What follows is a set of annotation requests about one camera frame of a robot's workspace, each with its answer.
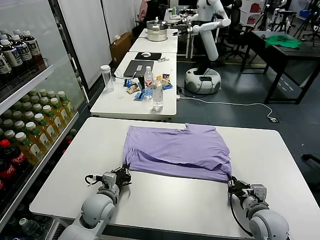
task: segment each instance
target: fridge shelf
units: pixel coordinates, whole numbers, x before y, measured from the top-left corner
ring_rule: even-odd
[[[0,97],[0,115],[10,108],[15,102],[19,101],[31,89],[35,88],[39,83],[49,77],[55,70],[53,65],[49,66],[42,72],[30,80],[22,81],[14,88],[5,88],[5,94]]]
[[[55,141],[55,143],[52,145],[51,149],[46,153],[46,155],[43,157],[42,161],[39,162],[36,166],[33,167],[32,172],[28,175],[28,179],[24,181],[24,184],[22,184],[18,189],[16,194],[13,196],[12,200],[7,204],[4,211],[0,213],[0,232],[3,230],[5,225],[7,224],[8,220],[16,210],[17,206],[20,204],[21,200],[24,198],[26,193],[28,192],[29,188],[32,186],[42,169],[46,166],[51,156],[54,154],[60,143],[63,141],[65,136],[68,134],[68,132],[71,130],[72,126],[76,122],[76,120],[79,118],[79,113],[77,112],[74,117],[71,119],[69,124],[66,126],[66,128],[63,130],[63,132],[60,134],[58,139]]]

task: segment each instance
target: white table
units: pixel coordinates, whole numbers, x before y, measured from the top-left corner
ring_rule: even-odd
[[[137,52],[128,52],[117,70],[115,75],[122,77],[128,64],[134,60]],[[124,80],[116,78],[114,91],[102,91],[90,112],[92,116],[103,118],[120,118],[120,119],[144,119],[144,120],[166,120],[177,113],[177,55],[175,53],[162,53],[162,58],[169,58],[169,61],[154,62],[153,75],[154,77],[162,74],[170,74],[170,81],[173,88],[163,91],[163,109],[159,112],[153,110],[153,100],[143,99],[136,101],[137,93],[129,94],[126,92],[126,87],[123,87]]]
[[[88,118],[33,200],[31,212],[73,220],[99,187],[88,186],[84,177],[122,164],[130,125],[185,127],[180,123]],[[266,201],[288,221],[291,239],[319,239],[320,209],[280,134],[235,127],[217,130],[230,149],[232,174],[267,187]],[[111,225],[249,237],[232,216],[225,183],[134,171],[131,175],[132,184],[122,191]]]
[[[165,41],[150,41],[147,39],[146,28],[130,48],[130,52],[175,53],[178,52],[178,36],[173,36],[177,29],[168,29],[168,39]]]

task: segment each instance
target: cardboard box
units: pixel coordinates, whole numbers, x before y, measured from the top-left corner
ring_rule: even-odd
[[[132,46],[132,39],[132,33],[126,32],[118,40],[110,45],[112,61],[115,67],[119,66],[126,53],[129,52]]]

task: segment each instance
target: white cable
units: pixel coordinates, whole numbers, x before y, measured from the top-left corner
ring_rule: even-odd
[[[179,99],[192,99],[192,100],[198,100],[200,102],[204,102],[205,104],[227,104],[227,105],[238,105],[238,106],[254,106],[254,105],[262,105],[270,110],[269,114],[266,116],[270,120],[273,119],[273,117],[270,116],[272,114],[272,109],[268,107],[267,105],[263,103],[250,103],[250,104],[242,104],[242,103],[231,103],[231,102],[211,102],[211,101],[204,101],[202,99],[193,98],[193,97],[180,97]]]

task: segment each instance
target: mouse pad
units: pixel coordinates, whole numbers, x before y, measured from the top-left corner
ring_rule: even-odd
[[[143,52],[138,52],[135,56],[135,60],[151,60],[151,61],[157,61],[161,58],[162,53],[159,52],[150,52],[151,56],[142,56]]]

